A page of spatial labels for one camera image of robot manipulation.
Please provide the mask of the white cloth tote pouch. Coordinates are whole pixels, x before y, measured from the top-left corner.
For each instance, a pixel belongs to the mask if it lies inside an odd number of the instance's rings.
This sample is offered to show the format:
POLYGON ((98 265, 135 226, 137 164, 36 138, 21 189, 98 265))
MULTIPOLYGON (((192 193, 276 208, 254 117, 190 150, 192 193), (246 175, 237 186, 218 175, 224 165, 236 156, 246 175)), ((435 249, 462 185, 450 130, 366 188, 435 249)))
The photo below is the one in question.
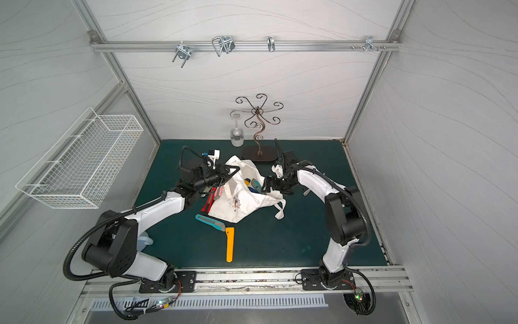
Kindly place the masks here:
POLYGON ((246 186, 245 179, 255 179, 260 186, 265 180, 251 160, 241 160, 234 155, 226 164, 237 166, 240 171, 223 186, 221 196, 214 200, 209 210, 209 216, 236 224, 261 208, 275 207, 275 218, 281 220, 285 217, 284 209, 287 203, 278 190, 271 190, 266 194, 253 193, 246 186))

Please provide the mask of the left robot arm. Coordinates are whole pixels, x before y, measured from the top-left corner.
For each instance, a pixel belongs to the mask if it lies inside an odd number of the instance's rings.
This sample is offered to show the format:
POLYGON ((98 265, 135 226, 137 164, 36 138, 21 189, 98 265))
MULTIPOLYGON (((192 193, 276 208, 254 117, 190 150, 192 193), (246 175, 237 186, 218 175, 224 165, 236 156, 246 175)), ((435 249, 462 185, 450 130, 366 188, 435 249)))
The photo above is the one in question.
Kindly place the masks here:
POLYGON ((181 178, 176 185, 159 198, 124 212, 103 213, 67 253, 63 262, 65 278, 81 282, 109 276, 134 279, 161 292, 174 289, 175 267, 139 251, 138 238, 154 225, 188 209, 203 190, 226 184, 240 167, 204 157, 198 166, 180 167, 179 171, 181 178))

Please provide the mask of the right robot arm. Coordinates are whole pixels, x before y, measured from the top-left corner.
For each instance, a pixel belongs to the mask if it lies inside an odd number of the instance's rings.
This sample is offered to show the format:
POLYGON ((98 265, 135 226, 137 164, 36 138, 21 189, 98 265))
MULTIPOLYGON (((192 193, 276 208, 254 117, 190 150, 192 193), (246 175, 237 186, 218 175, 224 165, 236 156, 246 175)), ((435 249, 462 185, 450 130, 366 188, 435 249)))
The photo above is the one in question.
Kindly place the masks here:
POLYGON ((346 187, 320 172, 308 160, 298 160, 292 151, 284 152, 275 140, 278 158, 263 184, 263 191, 293 194, 294 188, 303 186, 315 194, 325 205, 326 229, 330 235, 328 248, 318 269, 303 269, 295 282, 304 290, 351 289, 344 294, 346 305, 357 315, 367 316, 376 308, 376 293, 370 280, 361 271, 349 267, 355 248, 365 247, 372 238, 371 222, 365 207, 359 203, 360 191, 346 187))

